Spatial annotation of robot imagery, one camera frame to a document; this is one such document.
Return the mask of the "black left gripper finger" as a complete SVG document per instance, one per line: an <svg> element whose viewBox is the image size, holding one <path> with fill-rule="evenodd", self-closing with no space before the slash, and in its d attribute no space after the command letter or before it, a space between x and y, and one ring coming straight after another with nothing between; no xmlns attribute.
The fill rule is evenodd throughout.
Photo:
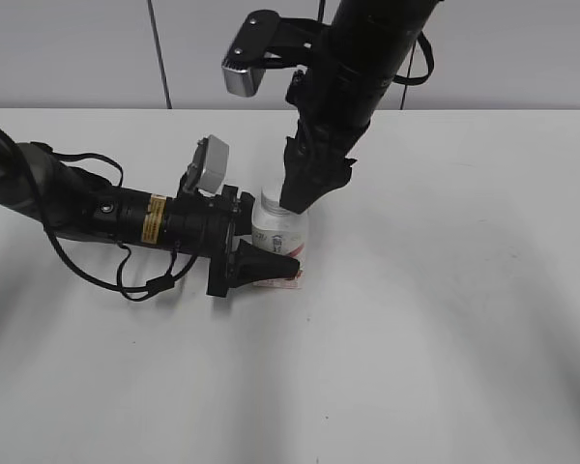
<svg viewBox="0 0 580 464"><path fill-rule="evenodd" d="M229 287L239 288L270 279L294 278L300 262L289 256L275 254L240 240L230 254Z"/></svg>

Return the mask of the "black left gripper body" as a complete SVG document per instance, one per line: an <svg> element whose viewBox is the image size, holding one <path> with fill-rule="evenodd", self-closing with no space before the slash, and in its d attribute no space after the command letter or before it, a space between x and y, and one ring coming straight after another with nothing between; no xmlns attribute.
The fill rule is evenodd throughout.
<svg viewBox="0 0 580 464"><path fill-rule="evenodd" d="M220 194L205 195L195 189L180 192L168 202L163 216L163 242L188 256L187 264L172 277L186 277L200 258L209 260L206 293L224 298L236 283L237 237L249 233L254 196L225 185Z"/></svg>

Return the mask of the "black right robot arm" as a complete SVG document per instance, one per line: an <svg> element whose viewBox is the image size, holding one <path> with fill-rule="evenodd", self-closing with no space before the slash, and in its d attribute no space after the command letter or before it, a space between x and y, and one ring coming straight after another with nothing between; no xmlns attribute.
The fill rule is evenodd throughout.
<svg viewBox="0 0 580 464"><path fill-rule="evenodd" d="M434 1L340 2L286 94L299 119L284 149L282 208L303 213L349 183L355 162L349 154L413 44L426 41L422 29L436 7Z"/></svg>

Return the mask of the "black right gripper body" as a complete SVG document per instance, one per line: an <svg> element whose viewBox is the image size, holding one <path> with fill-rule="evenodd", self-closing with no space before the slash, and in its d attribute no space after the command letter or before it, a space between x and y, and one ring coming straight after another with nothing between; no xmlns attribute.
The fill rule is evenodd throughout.
<svg viewBox="0 0 580 464"><path fill-rule="evenodd" d="M352 176L354 159L346 157L344 143L338 145L328 135L322 139L315 127L299 120L296 134L286 138L283 153L285 189L305 189L315 185L319 189L340 189Z"/></svg>

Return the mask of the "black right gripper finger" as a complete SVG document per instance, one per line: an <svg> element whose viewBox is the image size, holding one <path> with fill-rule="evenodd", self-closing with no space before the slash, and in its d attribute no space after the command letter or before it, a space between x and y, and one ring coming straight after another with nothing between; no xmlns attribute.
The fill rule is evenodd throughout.
<svg viewBox="0 0 580 464"><path fill-rule="evenodd" d="M285 171L279 204L285 210L301 214L322 196L337 188L338 183L322 176L321 172L289 167Z"/></svg>

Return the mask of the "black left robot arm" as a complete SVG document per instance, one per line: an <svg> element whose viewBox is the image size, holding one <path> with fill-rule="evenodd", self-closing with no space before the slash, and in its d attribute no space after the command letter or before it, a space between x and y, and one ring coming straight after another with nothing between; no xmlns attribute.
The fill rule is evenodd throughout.
<svg viewBox="0 0 580 464"><path fill-rule="evenodd" d="M77 166L80 160L114 161L96 153L67 155L42 142L16 143L0 130L0 205L38 221L62 262L82 279L143 302L172 289L198 258L209 261L207 293L225 297L232 288L253 282L292 278L300 269L292 256L275 254L245 241L251 230L254 197L223 180L228 145L208 135L173 197L125 188ZM142 286L128 286L120 265L109 282L84 272L61 242L113 244L125 252L147 247L181 254L188 262L169 267Z"/></svg>

